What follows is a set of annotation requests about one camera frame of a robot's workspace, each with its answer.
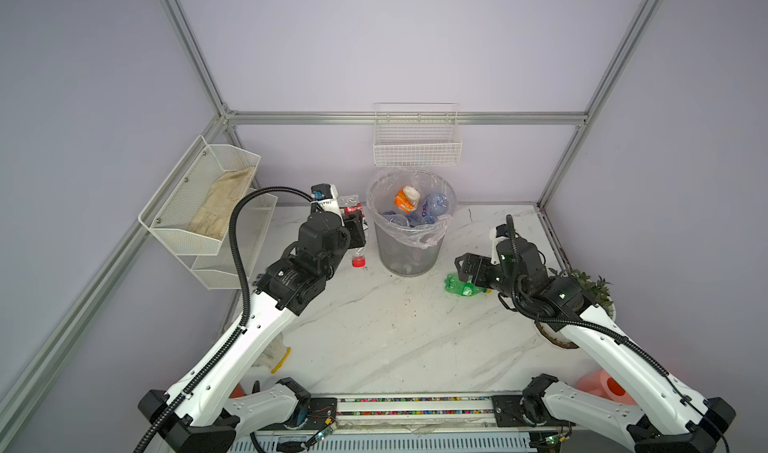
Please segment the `red cap clear bottle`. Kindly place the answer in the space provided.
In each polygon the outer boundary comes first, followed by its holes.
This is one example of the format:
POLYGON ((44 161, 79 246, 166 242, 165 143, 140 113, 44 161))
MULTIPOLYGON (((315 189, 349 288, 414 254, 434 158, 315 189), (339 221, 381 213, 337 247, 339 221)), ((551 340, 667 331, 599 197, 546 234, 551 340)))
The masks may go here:
POLYGON ((368 238, 368 226, 362 203, 357 195, 341 196, 338 200, 344 220, 344 226, 350 235, 348 251, 351 255, 351 263, 354 268, 366 266, 366 245, 368 238))

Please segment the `green crushed plastic bottle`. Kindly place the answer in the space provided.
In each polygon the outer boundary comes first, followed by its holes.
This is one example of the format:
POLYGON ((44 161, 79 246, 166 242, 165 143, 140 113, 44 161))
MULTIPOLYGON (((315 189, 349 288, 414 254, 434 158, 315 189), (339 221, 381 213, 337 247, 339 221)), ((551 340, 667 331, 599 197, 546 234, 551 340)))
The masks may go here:
POLYGON ((444 280, 444 290, 450 294, 461 297, 472 297, 491 292, 490 289, 481 288, 472 283, 461 281, 456 273, 451 273, 446 276, 444 280))

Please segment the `yellow cap orange bottle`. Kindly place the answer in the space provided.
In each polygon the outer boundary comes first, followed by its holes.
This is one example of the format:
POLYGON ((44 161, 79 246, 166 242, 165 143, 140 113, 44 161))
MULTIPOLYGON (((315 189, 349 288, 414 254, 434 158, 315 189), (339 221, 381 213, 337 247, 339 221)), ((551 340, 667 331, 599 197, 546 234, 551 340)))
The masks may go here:
POLYGON ((421 194, 413 186, 402 187, 394 197, 394 205, 405 213, 413 213, 420 202, 421 194))

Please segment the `colourful label clear bottle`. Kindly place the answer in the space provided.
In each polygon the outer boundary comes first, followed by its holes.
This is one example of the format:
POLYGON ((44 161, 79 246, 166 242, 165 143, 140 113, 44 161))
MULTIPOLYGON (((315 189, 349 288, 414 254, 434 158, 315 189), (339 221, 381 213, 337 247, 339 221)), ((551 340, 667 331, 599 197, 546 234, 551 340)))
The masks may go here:
POLYGON ((421 207, 421 220, 425 224, 435 223, 440 216, 448 212, 450 203, 446 194, 434 192, 428 194, 421 207))

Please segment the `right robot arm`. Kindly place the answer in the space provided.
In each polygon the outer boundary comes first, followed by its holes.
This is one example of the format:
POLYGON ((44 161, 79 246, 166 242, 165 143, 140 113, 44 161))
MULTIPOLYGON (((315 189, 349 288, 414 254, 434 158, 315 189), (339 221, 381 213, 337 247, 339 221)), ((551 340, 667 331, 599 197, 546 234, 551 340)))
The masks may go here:
POLYGON ((676 378, 623 332, 576 277, 549 274, 513 217, 492 230, 491 244, 489 256, 465 253, 455 259, 459 280, 496 291, 507 310, 562 333, 633 400, 627 405, 540 374, 521 393, 522 421, 576 424, 632 452, 713 452, 729 445, 726 432, 736 417, 734 408, 676 378))

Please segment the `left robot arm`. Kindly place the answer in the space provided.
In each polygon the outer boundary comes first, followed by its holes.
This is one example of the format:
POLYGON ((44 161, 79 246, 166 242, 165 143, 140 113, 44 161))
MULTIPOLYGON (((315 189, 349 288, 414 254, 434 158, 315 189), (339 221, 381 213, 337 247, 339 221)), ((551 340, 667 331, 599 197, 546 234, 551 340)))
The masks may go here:
POLYGON ((135 448, 138 452, 155 436, 176 452, 226 452, 264 427, 294 430, 309 419, 311 395, 291 378, 239 398, 231 394, 269 344, 324 291, 346 252, 364 245, 362 218, 345 217, 333 184, 316 184, 310 192, 266 187, 234 206, 228 240, 241 287, 241 316, 182 379, 141 399, 139 409, 150 426, 135 448), (307 200, 310 213, 297 240, 252 282, 238 245, 238 218, 250 201, 279 192, 307 200))

